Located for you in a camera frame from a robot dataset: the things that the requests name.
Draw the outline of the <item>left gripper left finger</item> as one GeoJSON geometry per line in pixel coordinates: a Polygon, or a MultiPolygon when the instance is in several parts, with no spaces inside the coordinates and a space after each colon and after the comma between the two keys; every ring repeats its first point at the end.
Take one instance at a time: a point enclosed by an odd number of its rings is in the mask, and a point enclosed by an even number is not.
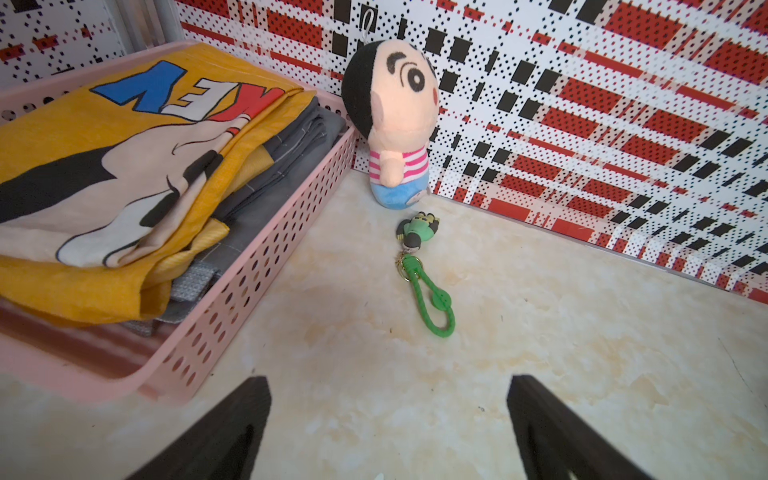
{"type": "Polygon", "coordinates": [[[132,479],[249,479],[272,404],[268,380],[250,377],[132,479]]]}

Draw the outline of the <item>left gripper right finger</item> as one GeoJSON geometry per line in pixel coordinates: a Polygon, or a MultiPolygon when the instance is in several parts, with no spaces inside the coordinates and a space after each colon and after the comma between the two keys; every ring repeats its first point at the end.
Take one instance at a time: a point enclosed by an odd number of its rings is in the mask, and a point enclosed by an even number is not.
{"type": "Polygon", "coordinates": [[[507,407],[529,479],[648,479],[532,375],[514,375],[507,407]]]}

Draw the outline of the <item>pink perforated plastic basket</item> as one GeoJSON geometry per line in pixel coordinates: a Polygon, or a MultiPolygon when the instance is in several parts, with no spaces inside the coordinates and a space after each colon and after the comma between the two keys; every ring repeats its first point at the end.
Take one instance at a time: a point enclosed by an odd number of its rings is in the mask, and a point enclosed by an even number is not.
{"type": "MultiPolygon", "coordinates": [[[[168,45],[7,92],[1,97],[1,129],[79,88],[195,44],[203,43],[168,45]]],[[[335,96],[287,80],[312,92],[313,100],[345,120],[335,96]]],[[[123,327],[126,321],[82,324],[40,317],[1,295],[2,371],[83,402],[112,400],[136,390],[167,402],[188,401],[349,170],[354,143],[354,131],[347,126],[186,318],[178,324],[159,324],[149,337],[123,327]]],[[[248,181],[272,164],[267,155],[248,159],[236,180],[248,181]]]]}

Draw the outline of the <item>grey folded cloth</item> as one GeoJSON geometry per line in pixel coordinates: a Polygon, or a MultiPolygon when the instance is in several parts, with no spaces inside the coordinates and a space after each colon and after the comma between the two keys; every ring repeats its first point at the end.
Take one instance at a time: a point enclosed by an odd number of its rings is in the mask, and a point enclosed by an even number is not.
{"type": "Polygon", "coordinates": [[[273,164],[248,181],[234,181],[234,191],[227,193],[214,211],[202,231],[203,238],[182,251],[184,261],[173,273],[170,301],[164,313],[152,320],[121,325],[136,335],[149,337],[161,323],[178,324],[184,320],[346,130],[340,114],[314,99],[285,129],[254,150],[249,160],[267,155],[273,164]]]}

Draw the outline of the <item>cartoon boy plush doll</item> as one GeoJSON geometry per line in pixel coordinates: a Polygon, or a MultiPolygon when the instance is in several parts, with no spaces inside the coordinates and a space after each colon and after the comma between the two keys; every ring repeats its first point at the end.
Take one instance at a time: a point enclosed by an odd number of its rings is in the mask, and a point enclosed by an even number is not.
{"type": "Polygon", "coordinates": [[[430,137],[439,115],[438,82],[424,53],[404,40],[362,45],[346,68],[341,96],[369,147],[372,194],[402,210],[428,192],[430,137]]]}

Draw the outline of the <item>green keychain toy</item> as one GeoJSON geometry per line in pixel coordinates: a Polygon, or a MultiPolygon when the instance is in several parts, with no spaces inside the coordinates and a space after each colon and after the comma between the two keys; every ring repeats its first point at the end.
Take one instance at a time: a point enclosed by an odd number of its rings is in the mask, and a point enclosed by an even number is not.
{"type": "Polygon", "coordinates": [[[447,291],[438,287],[427,274],[422,260],[417,256],[425,243],[431,241],[439,230],[440,220],[432,213],[420,211],[413,217],[402,220],[396,229],[396,239],[401,251],[395,260],[400,277],[411,287],[417,309],[425,327],[435,336],[449,338],[455,331],[456,318],[452,298],[447,291]],[[446,323],[438,326],[429,313],[426,296],[422,287],[428,289],[431,305],[445,315],[446,323]]]}

